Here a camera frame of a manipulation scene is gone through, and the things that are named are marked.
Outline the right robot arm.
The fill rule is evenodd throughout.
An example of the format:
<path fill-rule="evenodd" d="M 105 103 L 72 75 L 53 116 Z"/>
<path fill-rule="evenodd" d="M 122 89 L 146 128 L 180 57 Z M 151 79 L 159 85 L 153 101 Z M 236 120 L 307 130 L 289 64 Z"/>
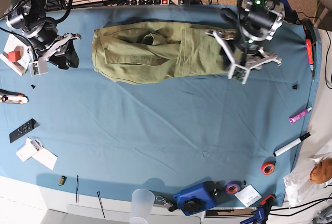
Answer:
<path fill-rule="evenodd" d="M 55 19 L 46 15 L 49 0 L 12 0 L 3 19 L 9 34 L 1 60 L 18 75 L 29 71 L 31 76 L 47 73 L 47 64 L 59 69 L 77 68 L 79 58 L 73 41 L 79 34 L 58 34 L 57 26 L 67 19 L 73 0 L 58 0 L 65 14 Z"/>

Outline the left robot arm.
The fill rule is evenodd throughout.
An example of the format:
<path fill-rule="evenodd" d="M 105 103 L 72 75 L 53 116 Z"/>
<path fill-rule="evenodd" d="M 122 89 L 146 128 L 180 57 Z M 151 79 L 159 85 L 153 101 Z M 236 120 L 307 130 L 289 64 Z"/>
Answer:
<path fill-rule="evenodd" d="M 221 53 L 228 59 L 228 78 L 246 84 L 250 72 L 260 70 L 264 64 L 282 64 L 274 52 L 264 50 L 285 17 L 284 4 L 280 0 L 237 0 L 237 11 L 220 10 L 221 18 L 235 28 L 235 33 L 207 30 L 221 46 Z"/>

